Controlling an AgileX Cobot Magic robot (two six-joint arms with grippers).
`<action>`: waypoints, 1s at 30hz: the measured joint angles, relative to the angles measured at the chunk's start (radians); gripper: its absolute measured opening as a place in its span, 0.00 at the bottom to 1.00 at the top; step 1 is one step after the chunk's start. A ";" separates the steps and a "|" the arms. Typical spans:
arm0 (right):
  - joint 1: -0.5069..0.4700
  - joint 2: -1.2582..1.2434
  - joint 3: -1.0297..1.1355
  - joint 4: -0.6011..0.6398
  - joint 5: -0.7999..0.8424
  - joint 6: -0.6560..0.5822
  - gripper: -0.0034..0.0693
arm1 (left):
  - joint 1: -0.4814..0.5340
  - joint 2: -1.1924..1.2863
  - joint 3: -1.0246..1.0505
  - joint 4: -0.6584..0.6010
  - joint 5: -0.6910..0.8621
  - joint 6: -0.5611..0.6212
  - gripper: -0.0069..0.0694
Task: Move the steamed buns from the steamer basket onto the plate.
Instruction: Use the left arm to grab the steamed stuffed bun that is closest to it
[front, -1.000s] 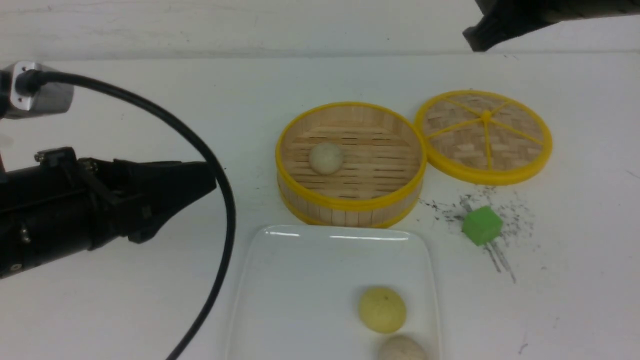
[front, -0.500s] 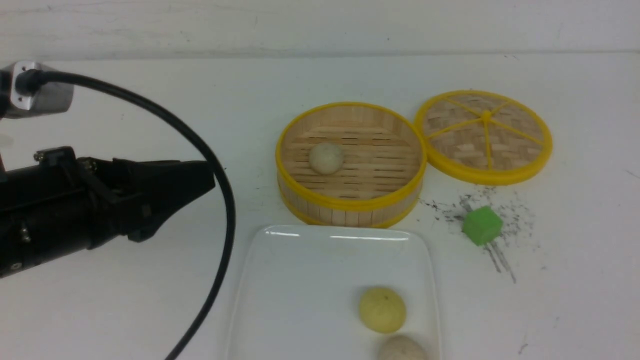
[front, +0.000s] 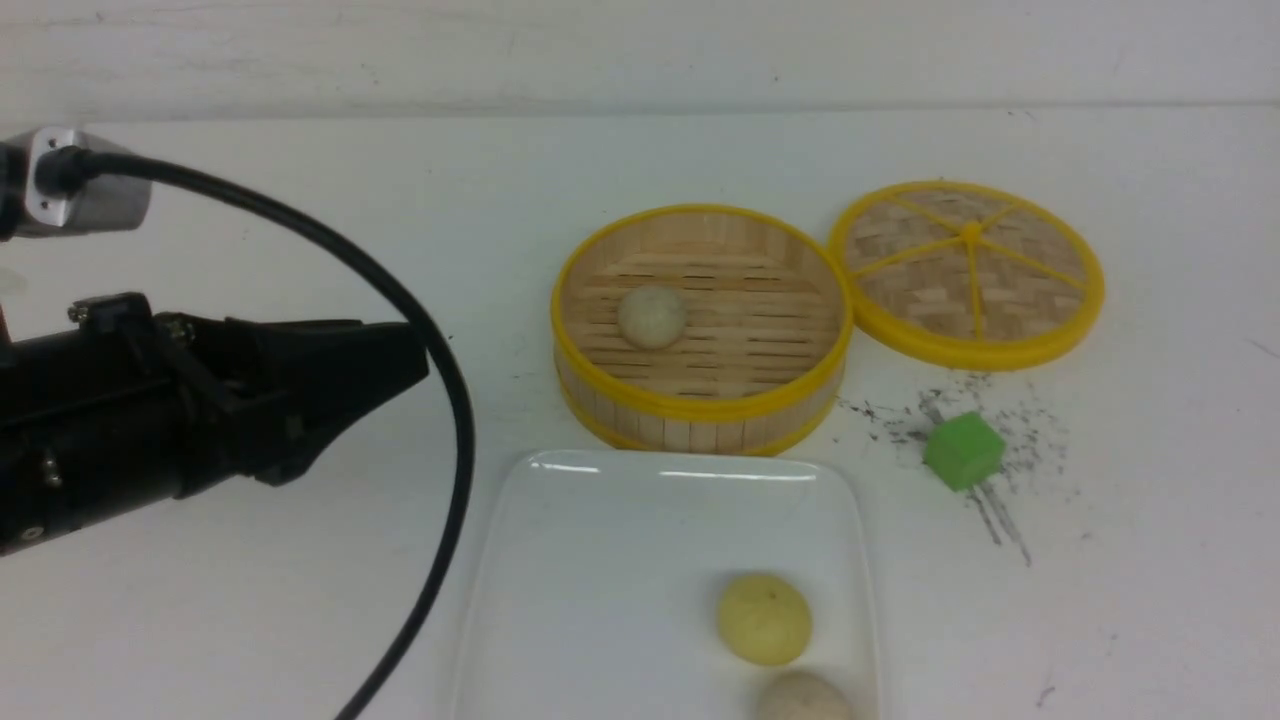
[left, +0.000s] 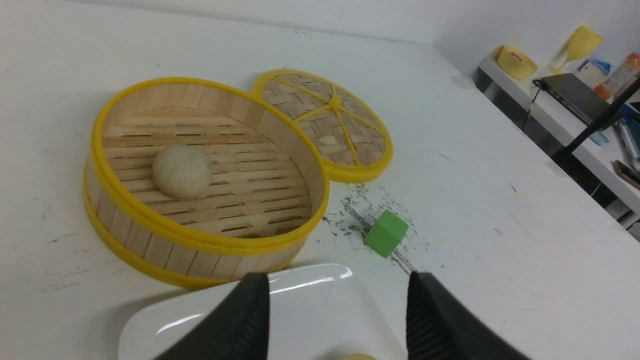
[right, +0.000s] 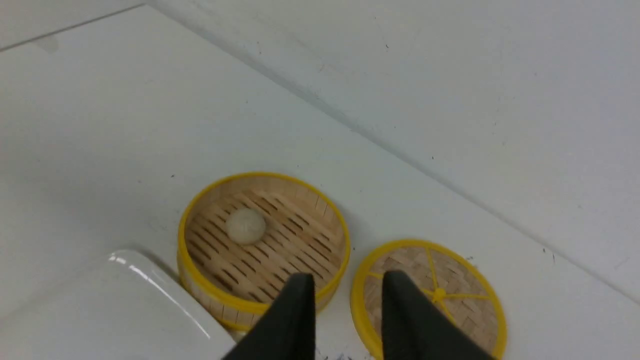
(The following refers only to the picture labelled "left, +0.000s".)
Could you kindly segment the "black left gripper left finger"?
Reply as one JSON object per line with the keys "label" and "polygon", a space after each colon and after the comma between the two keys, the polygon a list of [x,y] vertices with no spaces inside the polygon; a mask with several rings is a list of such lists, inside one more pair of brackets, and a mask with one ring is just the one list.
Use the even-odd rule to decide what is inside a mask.
{"label": "black left gripper left finger", "polygon": [[270,287],[265,273],[247,274],[198,325],[157,360],[266,360]]}

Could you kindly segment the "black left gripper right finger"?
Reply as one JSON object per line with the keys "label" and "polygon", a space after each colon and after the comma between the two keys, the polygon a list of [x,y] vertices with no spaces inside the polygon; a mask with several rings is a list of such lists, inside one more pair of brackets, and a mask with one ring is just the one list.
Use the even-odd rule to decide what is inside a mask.
{"label": "black left gripper right finger", "polygon": [[407,287],[409,360],[526,360],[470,312],[430,272],[411,272]]}

